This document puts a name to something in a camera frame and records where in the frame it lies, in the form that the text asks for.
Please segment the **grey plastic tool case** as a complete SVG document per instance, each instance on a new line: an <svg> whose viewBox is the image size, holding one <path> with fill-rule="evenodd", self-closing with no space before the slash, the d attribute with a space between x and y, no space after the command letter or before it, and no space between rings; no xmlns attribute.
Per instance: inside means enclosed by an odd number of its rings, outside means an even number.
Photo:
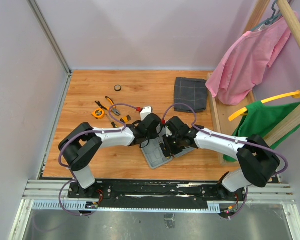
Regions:
<svg viewBox="0 0 300 240"><path fill-rule="evenodd" d="M156 139L150 140L150 143L146 147L141 147L141 151L151 169L159 168L169 162L171 162L174 158L180 158L194 150L187 149L183 153L179 153L177 155L171 155L170 158L165 158L160 148L160 142L164 143L164 137L166 135L158 136Z"/></svg>

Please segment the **flathead screwdriver black yellow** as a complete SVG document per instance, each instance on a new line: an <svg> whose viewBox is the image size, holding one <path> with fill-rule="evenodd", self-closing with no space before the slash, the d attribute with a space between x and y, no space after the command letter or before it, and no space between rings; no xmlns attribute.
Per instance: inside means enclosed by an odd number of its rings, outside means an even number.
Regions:
<svg viewBox="0 0 300 240"><path fill-rule="evenodd" d="M167 149L166 145L163 142L160 142L159 146L160 146L160 149L161 149L162 154L164 155L164 157L169 159L171 157L170 150Z"/></svg>

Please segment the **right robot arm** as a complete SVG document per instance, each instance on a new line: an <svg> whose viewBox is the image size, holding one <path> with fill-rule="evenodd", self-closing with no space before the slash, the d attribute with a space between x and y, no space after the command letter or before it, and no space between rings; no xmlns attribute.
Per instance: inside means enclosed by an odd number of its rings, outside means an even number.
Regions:
<svg viewBox="0 0 300 240"><path fill-rule="evenodd" d="M240 168L225 173L217 183L216 193L222 200L248 186L265 187L280 166L280 159L259 135L235 137L205 127L189 127L174 116L165 123L168 137L177 148L211 150L238 161Z"/></svg>

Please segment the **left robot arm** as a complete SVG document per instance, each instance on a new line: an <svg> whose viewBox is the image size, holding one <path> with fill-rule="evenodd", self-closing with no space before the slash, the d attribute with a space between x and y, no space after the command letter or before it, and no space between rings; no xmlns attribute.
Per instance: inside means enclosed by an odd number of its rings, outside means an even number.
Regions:
<svg viewBox="0 0 300 240"><path fill-rule="evenodd" d="M161 123L160 117L154 113L136 124L118 128L96 128L84 122L59 144L59 164L70 170L80 186L80 193L91 198L97 193L97 185L89 164L97 151L116 146L137 146L155 139Z"/></svg>

